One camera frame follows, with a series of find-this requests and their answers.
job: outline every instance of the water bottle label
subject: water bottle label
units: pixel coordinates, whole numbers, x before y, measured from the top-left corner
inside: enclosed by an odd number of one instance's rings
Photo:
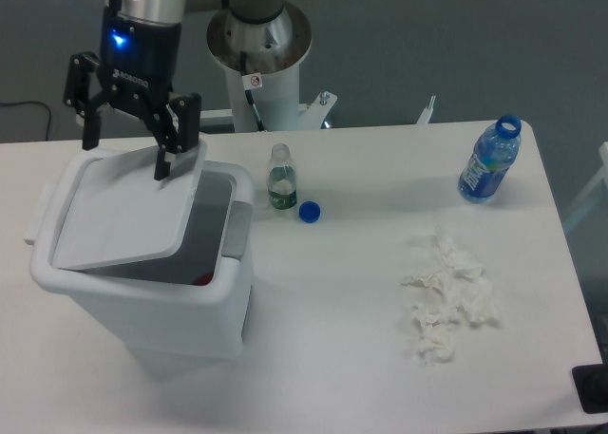
[[[472,197],[491,197],[508,170],[498,170],[496,165],[494,160],[480,160],[477,154],[473,154],[461,175],[461,186]]]
[[[268,195],[270,196],[270,204],[272,204],[275,209],[289,209],[297,204],[295,191],[291,194],[284,195],[269,190]]]

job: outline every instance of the trash can lid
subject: trash can lid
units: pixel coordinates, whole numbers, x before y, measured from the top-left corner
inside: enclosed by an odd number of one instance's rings
[[[154,180],[157,146],[88,160],[74,181],[52,265],[85,270],[174,254],[183,241],[206,148],[199,141],[197,148],[179,154],[161,181]]]

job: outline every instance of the crumpled tissue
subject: crumpled tissue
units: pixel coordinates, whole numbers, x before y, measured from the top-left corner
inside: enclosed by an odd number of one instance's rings
[[[482,277],[484,265],[470,252],[459,249],[449,236],[437,236],[436,243],[445,267],[416,274],[406,282],[442,296],[438,306],[417,303],[411,307],[413,318],[420,324],[418,353],[427,364],[453,358],[457,325],[500,323],[494,287]]]

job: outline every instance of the cable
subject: cable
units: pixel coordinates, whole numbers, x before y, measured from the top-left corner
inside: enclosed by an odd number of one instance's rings
[[[48,120],[47,120],[47,130],[45,131],[45,142],[47,142],[48,133],[50,132],[50,122],[52,121],[52,115],[53,115],[52,111],[50,110],[50,106],[48,106],[44,102],[39,102],[37,100],[25,100],[23,102],[6,102],[6,103],[0,102],[0,108],[11,108],[14,106],[22,106],[22,105],[26,105],[26,104],[35,104],[36,106],[42,106],[47,111]]]

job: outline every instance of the plastic water bottle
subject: plastic water bottle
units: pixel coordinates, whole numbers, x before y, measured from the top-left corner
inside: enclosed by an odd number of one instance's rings
[[[273,146],[268,162],[268,197],[276,209],[285,210],[297,204],[295,164],[287,144]]]
[[[473,203],[491,199],[520,149],[522,122],[507,114],[490,125],[475,143],[473,155],[460,176],[458,187]]]

